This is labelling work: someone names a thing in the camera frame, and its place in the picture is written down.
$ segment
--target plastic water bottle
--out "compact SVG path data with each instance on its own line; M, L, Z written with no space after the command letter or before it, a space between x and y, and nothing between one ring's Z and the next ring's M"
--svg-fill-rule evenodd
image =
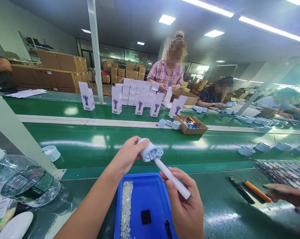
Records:
M58 195L60 182L37 162L0 149L0 195L40 207Z

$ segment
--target person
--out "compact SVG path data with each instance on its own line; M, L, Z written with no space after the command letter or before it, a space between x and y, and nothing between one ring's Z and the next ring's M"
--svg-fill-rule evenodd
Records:
M175 39L171 42L166 53L166 59L156 62L147 77L147 81L160 85L158 92L166 93L166 87L171 86L172 90L178 90L183 84L182 63L186 56L186 42L184 33L178 31Z
M295 89L286 87L277 92L274 92L273 95L267 96L259 99L256 102L253 102L254 106L262 106L276 110L290 111L300 116L300 109L293 106L299 102L300 93ZM288 113L278 113L284 118L291 119L292 115Z
M219 109L226 108L226 105L222 103L222 98L225 93L233 91L233 77L227 76L218 81L215 81L213 85L204 88L198 96L199 101L197 106L201 107L216 107Z
M97 238L122 177L131 169L137 159L141 159L138 153L145 149L150 142L149 139L146 139L137 144L139 140L141 140L140 137L134 136L123 144L54 239ZM203 239L204 209L196 182L178 168L169 168L169 170L176 178L183 181L191 193L187 200L179 196L175 184L160 172L170 198L175 232L179 239Z
M14 83L10 72L12 68L7 55L0 45L0 88L1 91L14 92L17 90L16 84Z

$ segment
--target fluorescent light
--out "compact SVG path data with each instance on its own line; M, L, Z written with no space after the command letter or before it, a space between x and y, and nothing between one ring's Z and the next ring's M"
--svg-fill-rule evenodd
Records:
M293 85L284 85L284 84L277 84L277 83L273 83L273 85L283 85L283 86L291 86L291 87L294 87Z
M198 0L182 0L182 1L187 2L187 3L191 3L191 4L196 5L198 7L201 7L201 8L205 8L205 9L211 11L211 12L215 12L215 13L221 14L221 15L226 16L226 17L234 16L234 13L232 13L232 12L229 12L229 11L226 11L222 8L207 4L205 2L201 2L201 1L198 1Z
M82 29L85 33L90 33L91 34L91 31L89 31L89 30L84 30L84 29Z
M213 30L213 31L211 31L207 34L204 34L204 35L207 36L207 37L213 37L214 38L214 37L217 37L217 36L222 35L222 34L224 34L224 32L220 32L218 30Z
M261 81L249 81L249 82L264 83L264 82L261 82Z
M258 28L262 28L262 29L264 29L266 31L269 31L269 32L273 32L273 33L279 34L279 35L284 36L284 37L291 38L291 39L296 40L296 41L300 41L300 37L299 36L296 36L296 35L290 34L288 32L282 31L280 29L271 27L271 26L266 25L264 23L260 23L260 22L254 21L254 20L252 20L250 18L247 18L247 17L240 17L239 21L245 22L247 24L253 25L253 26L258 27Z
M162 17L160 18L159 22L167 24L167 25L171 25L172 22L174 22L175 19L176 18L174 18L174 17L170 17L168 15L163 14Z
M296 5L300 5L300 0L287 0L288 2L294 3Z

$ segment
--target finger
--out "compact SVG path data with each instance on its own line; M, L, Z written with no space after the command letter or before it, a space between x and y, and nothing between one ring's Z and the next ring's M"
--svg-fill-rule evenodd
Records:
M169 194L171 210L181 212L183 210L183 207L181 205L179 194L177 192L174 182L172 182L171 180L167 180L166 181L166 190L167 190L167 193Z
M149 145L149 143L150 143L150 140L148 138L146 138L141 143L137 144L136 147L137 147L138 152L145 149Z

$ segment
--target blue plastic tray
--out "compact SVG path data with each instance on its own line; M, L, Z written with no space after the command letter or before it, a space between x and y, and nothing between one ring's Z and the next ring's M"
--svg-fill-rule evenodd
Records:
M121 202L123 182L132 181L130 228L132 239L167 239L166 220L170 223L173 239L177 239L172 217L169 196L166 187L158 173L125 175L118 187L118 201L114 239L120 239ZM142 225L141 211L150 210L151 223Z

